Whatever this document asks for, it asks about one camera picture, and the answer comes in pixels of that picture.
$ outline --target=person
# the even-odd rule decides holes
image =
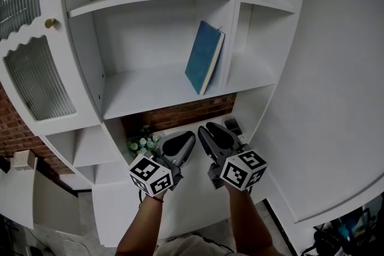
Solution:
[[[249,255],[282,256],[272,245],[272,237],[254,207],[248,191],[226,184],[237,253],[232,254],[196,235],[163,243],[155,252],[160,229],[163,198],[146,196],[135,219],[121,239],[116,256]]]

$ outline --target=book cover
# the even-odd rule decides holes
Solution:
[[[211,79],[225,34],[201,21],[185,74],[199,95],[205,93]]]

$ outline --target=brick wall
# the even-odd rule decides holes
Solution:
[[[235,100],[236,93],[228,94],[124,116],[121,121],[130,137],[137,135],[144,125],[149,125],[155,132],[231,113]]]
[[[15,152],[31,149],[37,157],[40,173],[57,183],[59,174],[72,171],[25,125],[0,83],[0,155],[12,158]]]

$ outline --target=person's left arm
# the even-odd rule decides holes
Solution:
[[[164,193],[157,195],[160,200]],[[160,229],[163,204],[146,196],[135,219],[121,239],[116,256],[152,256]]]

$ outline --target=bracelet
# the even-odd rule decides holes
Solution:
[[[157,201],[159,201],[160,203],[164,203],[164,201],[163,200],[160,200],[159,198],[157,198],[156,196],[151,196],[154,200],[157,200]]]

